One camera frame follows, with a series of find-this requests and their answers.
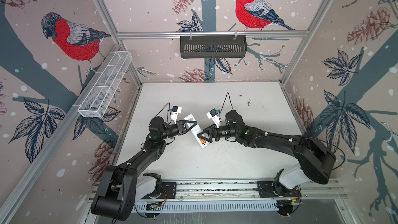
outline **pine cone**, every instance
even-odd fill
[[[354,41],[354,44],[374,40],[387,28],[390,22],[390,11],[385,7],[372,11],[365,19],[356,25],[352,32],[347,35],[347,43]]]
[[[90,179],[94,180],[91,187],[102,177],[103,171],[109,165],[113,154],[113,148],[107,143],[102,142],[95,151],[93,167],[88,171],[91,174]]]
[[[204,82],[205,81],[205,71],[195,68],[190,71],[184,71],[182,77],[178,77],[183,82]]]
[[[293,104],[306,130],[311,130],[314,122],[314,115],[311,107],[309,107],[307,103],[304,103],[304,99],[301,99],[300,101],[296,98],[296,101],[293,102]]]

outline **red bird breast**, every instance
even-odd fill
[[[67,38],[70,35],[70,28],[65,19],[59,20],[55,27],[58,37],[52,39],[70,58],[79,61],[87,61],[94,57],[99,51],[100,40],[96,40],[84,46],[77,46],[68,43]]]
[[[236,17],[242,24],[246,26],[246,28],[262,29],[272,22],[252,16],[249,12],[247,12],[244,5],[253,1],[254,0],[236,0]]]

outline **white table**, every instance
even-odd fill
[[[277,82],[218,82],[218,83],[146,83],[127,130],[117,164],[127,161],[140,151],[148,135],[148,124],[162,107],[182,107],[177,120],[193,114],[203,129],[213,124],[206,113],[221,109],[226,92],[232,105],[248,126],[264,131],[300,135],[300,129]],[[231,110],[227,98],[222,110]],[[159,116],[166,120],[166,109]],[[150,164],[145,172],[162,175],[163,179],[227,179],[275,177],[283,167],[296,164],[289,155],[263,148],[243,147],[223,138],[201,149],[192,133],[176,136],[163,155]]]

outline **red bird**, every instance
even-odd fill
[[[41,27],[44,36],[52,37],[70,58],[78,61],[90,61],[90,69],[86,71],[86,75],[89,71],[95,72],[91,68],[91,59],[100,52],[101,42],[111,36],[103,31],[89,28],[85,24],[70,22],[53,12],[43,17]]]
[[[295,30],[287,26],[283,19],[276,15],[270,3],[265,0],[236,0],[236,17],[248,28],[279,25],[288,30]]]

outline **mesh basket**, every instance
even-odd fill
[[[102,118],[132,61],[130,52],[117,51],[91,88],[78,112],[83,117]]]
[[[246,36],[181,36],[182,58],[242,58],[247,51]]]

